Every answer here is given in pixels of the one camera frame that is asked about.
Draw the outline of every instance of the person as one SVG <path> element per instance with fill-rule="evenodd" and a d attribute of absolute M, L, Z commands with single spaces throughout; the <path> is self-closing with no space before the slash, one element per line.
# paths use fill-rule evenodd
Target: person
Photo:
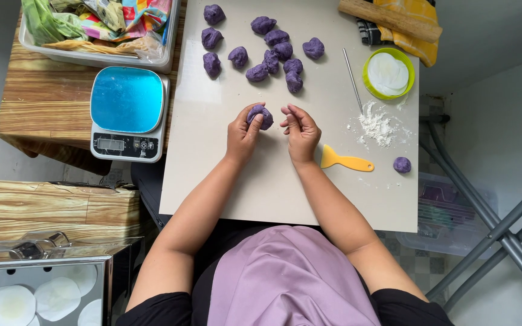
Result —
<path fill-rule="evenodd" d="M 257 143 L 256 104 L 156 238 L 116 325 L 452 325 L 314 161 L 321 130 L 301 108 L 282 107 L 280 126 L 321 229 L 219 220 Z"/>

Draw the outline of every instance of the rolling pin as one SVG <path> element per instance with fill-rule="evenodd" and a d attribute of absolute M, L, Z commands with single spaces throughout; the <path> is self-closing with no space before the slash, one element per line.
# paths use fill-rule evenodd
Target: rolling pin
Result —
<path fill-rule="evenodd" d="M 436 42 L 442 33 L 442 27 L 438 25 L 425 23 L 422 20 L 384 9 L 364 0 L 340 0 L 337 10 L 430 43 Z"/>

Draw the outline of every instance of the black sleeve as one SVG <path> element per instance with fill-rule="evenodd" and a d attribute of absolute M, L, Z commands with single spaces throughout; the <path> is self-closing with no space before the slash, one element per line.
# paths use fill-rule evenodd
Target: black sleeve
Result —
<path fill-rule="evenodd" d="M 435 302 L 424 302 L 397 289 L 372 293 L 383 326 L 453 326 L 446 312 Z"/>
<path fill-rule="evenodd" d="M 145 300 L 121 315 L 116 326 L 189 326 L 191 314 L 188 293 L 164 293 Z"/>

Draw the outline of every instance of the purple headscarf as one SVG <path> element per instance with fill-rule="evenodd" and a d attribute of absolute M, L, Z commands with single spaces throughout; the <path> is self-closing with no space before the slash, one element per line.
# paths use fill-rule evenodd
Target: purple headscarf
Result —
<path fill-rule="evenodd" d="M 381 326 L 346 256 L 305 226 L 265 229 L 223 255 L 208 325 Z"/>

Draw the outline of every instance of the yellow plastic scraper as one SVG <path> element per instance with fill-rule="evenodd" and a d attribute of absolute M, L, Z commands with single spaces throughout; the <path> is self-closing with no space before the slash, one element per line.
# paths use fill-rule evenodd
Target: yellow plastic scraper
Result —
<path fill-rule="evenodd" d="M 324 152 L 321 156 L 320 167 L 322 169 L 329 168 L 334 164 L 341 164 L 344 167 L 357 171 L 371 172 L 373 171 L 373 163 L 363 158 L 353 156 L 339 156 L 333 149 L 324 145 Z"/>

